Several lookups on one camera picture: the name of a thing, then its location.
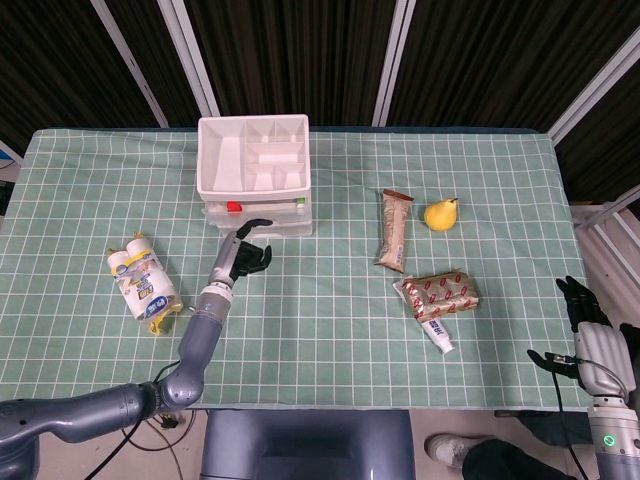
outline black pants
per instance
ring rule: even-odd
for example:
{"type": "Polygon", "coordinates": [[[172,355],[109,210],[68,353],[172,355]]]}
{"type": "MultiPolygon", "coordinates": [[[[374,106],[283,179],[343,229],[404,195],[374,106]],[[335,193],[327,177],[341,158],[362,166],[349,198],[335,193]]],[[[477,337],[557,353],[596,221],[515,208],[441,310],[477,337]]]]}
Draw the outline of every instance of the black pants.
{"type": "Polygon", "coordinates": [[[502,440],[487,440],[469,450],[462,476],[465,480],[576,480],[502,440]]]}

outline blue label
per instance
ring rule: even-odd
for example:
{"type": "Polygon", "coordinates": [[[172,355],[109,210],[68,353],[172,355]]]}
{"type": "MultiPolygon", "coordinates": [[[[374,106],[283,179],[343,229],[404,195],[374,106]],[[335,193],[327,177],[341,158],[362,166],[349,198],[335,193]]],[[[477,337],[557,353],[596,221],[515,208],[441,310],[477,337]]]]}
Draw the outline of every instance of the blue label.
{"type": "Polygon", "coordinates": [[[430,320],[429,325],[431,325],[433,331],[436,332],[436,335],[444,335],[444,331],[442,330],[442,328],[440,328],[440,324],[438,322],[436,322],[435,320],[430,320]]]}
{"type": "Polygon", "coordinates": [[[169,300],[167,300],[167,297],[154,298],[149,304],[149,306],[147,306],[147,309],[144,311],[144,318],[152,317],[153,315],[158,313],[160,310],[162,310],[164,307],[166,307],[168,303],[169,303],[169,300]]]}

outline snack bar wrapper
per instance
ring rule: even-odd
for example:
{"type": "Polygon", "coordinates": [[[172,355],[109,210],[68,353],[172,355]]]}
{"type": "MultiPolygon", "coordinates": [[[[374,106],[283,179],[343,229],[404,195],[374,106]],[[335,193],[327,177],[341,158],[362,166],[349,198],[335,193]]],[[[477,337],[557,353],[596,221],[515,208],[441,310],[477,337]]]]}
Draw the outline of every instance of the snack bar wrapper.
{"type": "Polygon", "coordinates": [[[382,191],[384,243],[376,265],[404,272],[404,224],[413,198],[393,190],[382,191]]]}
{"type": "Polygon", "coordinates": [[[462,272],[405,278],[402,294],[421,323],[478,306],[478,293],[469,276],[462,272]]]}

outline yellow pear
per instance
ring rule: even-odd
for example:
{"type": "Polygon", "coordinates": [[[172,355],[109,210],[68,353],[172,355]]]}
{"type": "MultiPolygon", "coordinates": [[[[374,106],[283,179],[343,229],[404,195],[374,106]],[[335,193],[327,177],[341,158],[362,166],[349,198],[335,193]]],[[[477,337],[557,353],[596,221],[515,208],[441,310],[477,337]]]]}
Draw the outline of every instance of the yellow pear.
{"type": "Polygon", "coordinates": [[[444,200],[429,205],[424,210],[424,223],[431,230],[444,232],[456,224],[458,218],[458,199],[445,198],[444,200]]]}

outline white sneaker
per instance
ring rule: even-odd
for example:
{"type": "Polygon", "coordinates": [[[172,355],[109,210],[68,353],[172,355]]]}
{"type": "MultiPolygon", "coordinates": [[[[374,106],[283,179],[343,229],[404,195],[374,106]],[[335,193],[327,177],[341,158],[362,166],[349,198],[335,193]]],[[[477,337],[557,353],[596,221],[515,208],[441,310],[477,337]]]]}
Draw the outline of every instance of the white sneaker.
{"type": "Polygon", "coordinates": [[[441,433],[427,438],[424,449],[433,460],[449,467],[462,468],[464,458],[473,447],[492,437],[467,438],[441,433]]]}

